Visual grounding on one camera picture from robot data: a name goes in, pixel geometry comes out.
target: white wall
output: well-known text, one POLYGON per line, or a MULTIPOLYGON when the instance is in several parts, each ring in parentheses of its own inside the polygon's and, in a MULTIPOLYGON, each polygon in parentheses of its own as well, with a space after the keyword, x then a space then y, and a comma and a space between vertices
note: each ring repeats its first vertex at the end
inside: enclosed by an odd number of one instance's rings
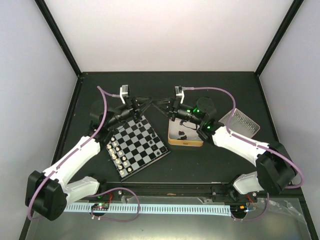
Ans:
POLYGON ((320 1, 304 1, 261 75, 282 143, 306 177, 302 187, 320 235, 320 1))
POLYGON ((0 235, 18 239, 27 179, 47 168, 76 75, 35 1, 0 1, 0 235))
POLYGON ((46 0, 80 69, 255 71, 293 0, 46 0))

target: black and white chessboard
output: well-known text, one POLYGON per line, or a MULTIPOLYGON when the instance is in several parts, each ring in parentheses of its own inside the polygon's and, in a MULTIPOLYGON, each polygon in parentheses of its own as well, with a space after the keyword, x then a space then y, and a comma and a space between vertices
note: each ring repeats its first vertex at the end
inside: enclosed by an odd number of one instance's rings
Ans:
POLYGON ((118 127, 106 148, 122 180, 170 153, 145 116, 118 127))

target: black frame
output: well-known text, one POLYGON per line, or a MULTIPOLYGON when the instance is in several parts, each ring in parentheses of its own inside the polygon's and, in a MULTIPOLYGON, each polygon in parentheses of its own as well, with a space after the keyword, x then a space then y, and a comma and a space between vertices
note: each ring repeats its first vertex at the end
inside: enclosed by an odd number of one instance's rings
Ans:
MULTIPOLYGON (((64 142, 65 142, 65 139, 66 139, 66 136, 67 136, 67 133, 68 133, 68 130, 69 130, 69 126, 70 126, 70 123, 71 123, 71 118, 74 114, 74 110, 75 110, 75 107, 76 107, 76 103, 77 103, 77 100, 78 100, 78 96, 79 96, 79 93, 80 93, 80 90, 81 90, 81 87, 82 87, 82 83, 84 81, 84 74, 87 74, 87 73, 83 73, 75 58, 73 57, 62 33, 60 32, 59 28, 58 28, 58 25, 56 24, 52 14, 50 13, 50 10, 45 2, 45 0, 34 0, 38 6, 38 8, 40 9, 44 19, 46 20, 47 24, 49 25, 50 29, 52 30, 52 33, 54 34, 56 40, 58 41, 62 51, 64 52, 66 58, 68 59, 70 65, 72 66, 75 74, 77 75, 77 82, 76 82, 76 86, 74 88, 74 92, 73 92, 73 95, 72 95, 72 98, 71 98, 71 102, 70 102, 70 105, 69 105, 69 108, 68 108, 68 111, 67 111, 67 115, 66 115, 66 118, 65 118, 65 121, 64 121, 64 124, 63 124, 63 127, 62 127, 62 131, 61 131, 61 134, 60 134, 60 137, 59 137, 59 140, 58 140, 58 144, 57 144, 57 147, 56 147, 56 150, 55 150, 55 153, 54 153, 54 156, 53 156, 53 159, 52 159, 52 162, 56 162, 58 159, 61 158, 62 156, 62 151, 63 151, 63 148, 64 148, 64 142)), ((256 80, 259 84, 259 87, 260 87, 260 91, 261 91, 261 94, 264 98, 264 104, 266 106, 268 106, 267 104, 267 101, 266 101, 266 98, 265 98, 265 95, 264 95, 264 92, 263 92, 263 88, 262 88, 262 85, 261 85, 261 81, 260 81, 260 75, 261 73, 263 72, 263 70, 265 69, 266 65, 268 64, 272 54, 274 53, 275 49, 277 48, 279 42, 281 41, 282 37, 284 36, 286 30, 288 29, 290 23, 292 22, 292 20, 294 19, 295 15, 297 14, 300 6, 302 5, 302 3, 304 2, 304 0, 293 0, 288 12, 286 13, 282 23, 280 24, 275 36, 273 37, 269 47, 267 48, 261 62, 259 63, 256 71, 254 72, 255 76, 256 76, 256 80)), ((273 134, 274 136, 276 137, 276 139, 278 140, 278 135, 277 135, 277 132, 276 132, 276 128, 274 126, 274 123, 273 123, 273 119, 271 117, 271 114, 270 114, 270 111, 269 111, 269 108, 267 107, 267 110, 268 110, 268 117, 269 117, 269 120, 272 124, 272 131, 273 131, 273 134)), ((166 188, 169 188, 170 187, 174 187, 176 189, 177 186, 170 186, 168 184, 168 186, 166 188)), ((259 193, 258 194, 258 197, 265 197, 265 193, 259 193)), ((283 191, 283 193, 281 194, 280 196, 281 198, 298 198, 299 199, 299 202, 300 202, 300 205, 301 205, 301 208, 302 208, 302 211, 303 211, 303 214, 304 214, 304 217, 305 217, 305 220, 307 222, 307 227, 308 227, 308 230, 309 230, 309 233, 311 235, 311 238, 313 240, 317 240, 319 239, 318 238, 318 235, 317 235, 317 232, 316 232, 316 229, 315 229, 315 226, 313 224, 313 221, 312 221, 312 218, 310 216, 310 212, 309 212, 309 209, 308 209, 308 206, 307 206, 307 203, 305 201, 305 197, 301 191, 301 189, 286 189, 283 191)), ((24 226, 22 228, 22 231, 21 231, 21 235, 20 235, 20 240, 24 240, 26 239, 26 236, 27 236, 27 233, 28 233, 28 229, 29 229, 29 226, 30 226, 30 221, 28 220, 28 218, 26 218, 25 220, 25 223, 24 223, 24 226)))

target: purple cable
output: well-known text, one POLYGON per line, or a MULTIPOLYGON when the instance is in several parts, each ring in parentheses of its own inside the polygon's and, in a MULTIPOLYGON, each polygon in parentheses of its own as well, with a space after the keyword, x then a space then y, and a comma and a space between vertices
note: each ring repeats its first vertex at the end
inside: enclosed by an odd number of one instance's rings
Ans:
MULTIPOLYGON (((97 128, 97 130, 92 134, 91 137, 88 138, 88 140, 86 140, 84 143, 82 143, 80 145, 80 148, 83 148, 88 142, 91 141, 91 139, 93 139, 100 131, 100 129, 102 128, 105 120, 106 120, 106 116, 107 116, 107 110, 108 110, 108 105, 107 105, 107 99, 106 96, 104 95, 104 93, 106 93, 106 91, 102 90, 100 86, 97 86, 97 88, 99 89, 99 91, 101 92, 102 98, 103 98, 103 103, 104 103, 104 112, 103 112, 103 117, 101 120, 101 123, 99 125, 99 127, 97 128)), ((73 154, 75 154, 77 151, 79 150, 79 148, 76 148, 75 150, 73 150, 72 152, 70 152, 70 154, 68 156, 66 156, 57 166, 56 169, 58 170, 62 164, 64 164, 73 154)))
POLYGON ((223 92, 225 94, 228 94, 229 97, 232 99, 232 103, 233 103, 233 108, 232 108, 232 111, 231 111, 231 114, 230 114, 230 117, 228 119, 228 121, 226 122, 226 125, 225 125, 225 128, 226 128, 226 131, 231 134, 233 137, 239 139, 239 140, 242 140, 252 146, 256 146, 257 148, 260 148, 260 149, 263 149, 265 151, 268 151, 269 153, 272 153, 276 156, 278 156, 279 158, 283 159, 284 161, 286 161, 291 167, 293 167, 299 174, 300 174, 300 178, 301 178, 301 181, 299 184, 297 185, 291 185, 291 186, 287 186, 286 189, 297 189, 297 188, 300 188, 304 182, 305 182, 305 176, 304 174, 302 173, 302 171, 298 168, 297 165, 295 165, 292 161, 290 161, 288 158, 286 158, 285 156, 283 156, 282 154, 268 148, 268 147, 264 147, 264 146, 261 146, 261 145, 256 145, 254 142, 248 140, 248 139, 245 139, 237 134, 234 134, 234 133, 231 133, 230 129, 229 129, 229 124, 230 124, 230 120, 231 118, 234 116, 235 114, 235 111, 236 111, 236 100, 234 98, 234 96, 232 96, 232 94, 230 92, 228 92, 227 90, 224 90, 222 88, 218 88, 218 87, 210 87, 210 86, 205 86, 205 87, 182 87, 182 90, 217 90, 217 91, 220 91, 220 92, 223 92))
MULTIPOLYGON (((107 107, 107 99, 106 99, 106 96, 105 96, 105 91, 103 91, 101 89, 100 86, 97 86, 97 88, 99 89, 99 91, 101 92, 101 95, 102 95, 102 98, 103 98, 103 103, 104 103, 104 113, 103 113, 103 117, 102 117, 102 120, 101 120, 101 123, 99 125, 99 127, 97 128, 97 130, 92 134, 92 136, 87 140, 85 141, 83 144, 80 145, 80 147, 82 148, 83 146, 85 146, 91 139, 93 139, 97 134, 98 132, 100 131, 100 129, 102 128, 104 122, 105 122, 105 119, 106 119, 106 116, 107 116, 107 110, 108 110, 108 107, 107 107)), ((66 156, 64 158, 63 161, 61 161, 57 166, 56 166, 56 169, 58 170, 62 164, 64 164, 73 154, 75 154, 77 151, 79 150, 79 148, 76 148, 75 150, 73 150, 72 152, 70 152, 70 154, 68 156, 66 156)), ((37 197, 37 195, 39 194, 41 188, 46 184, 46 182, 49 180, 49 178, 54 174, 56 173, 56 171, 52 171, 43 181, 42 183, 38 186, 38 188, 35 190, 31 200, 30 200, 30 203, 29 203, 29 206, 28 206, 28 212, 27 212, 27 217, 30 221, 33 221, 33 220, 38 220, 40 218, 42 218, 42 216, 39 216, 37 218, 33 218, 31 216, 31 211, 32 211, 32 206, 34 204, 34 201, 37 197)))
POLYGON ((136 214, 132 217, 132 218, 129 218, 129 219, 126 219, 126 220, 121 220, 121 219, 116 219, 116 218, 110 218, 110 217, 104 217, 104 216, 100 216, 100 217, 97 217, 97 216, 94 216, 93 212, 94 212, 94 209, 92 209, 91 211, 91 215, 93 218, 100 218, 100 219, 104 219, 104 220, 110 220, 110 221, 114 221, 114 222, 120 222, 120 223, 127 223, 127 222, 131 222, 133 220, 135 220, 138 215, 139 215, 139 211, 140 211, 140 201, 139 201, 139 198, 138 196, 130 189, 128 188, 125 188, 125 187, 115 187, 115 188, 112 188, 108 191, 104 191, 102 193, 99 193, 99 194, 95 194, 95 195, 90 195, 88 197, 99 197, 99 196, 102 196, 102 195, 105 195, 105 194, 108 194, 110 192, 113 192, 115 190, 125 190, 125 191, 128 191, 129 193, 131 193, 135 199, 136 199, 136 202, 138 204, 138 208, 137 208, 137 211, 136 211, 136 214))
POLYGON ((112 94, 112 93, 108 93, 107 91, 105 90, 102 90, 103 93, 109 97, 113 97, 113 98, 120 98, 120 95, 117 95, 117 94, 112 94))
POLYGON ((236 220, 236 221, 243 221, 243 222, 250 222, 250 221, 254 221, 254 220, 258 220, 260 218, 262 218, 268 210, 269 207, 269 193, 266 193, 266 205, 265 205, 265 209, 263 210, 263 212, 259 215, 256 216, 254 218, 250 218, 250 219, 241 219, 241 218, 236 218, 232 213, 231 213, 231 217, 236 220))

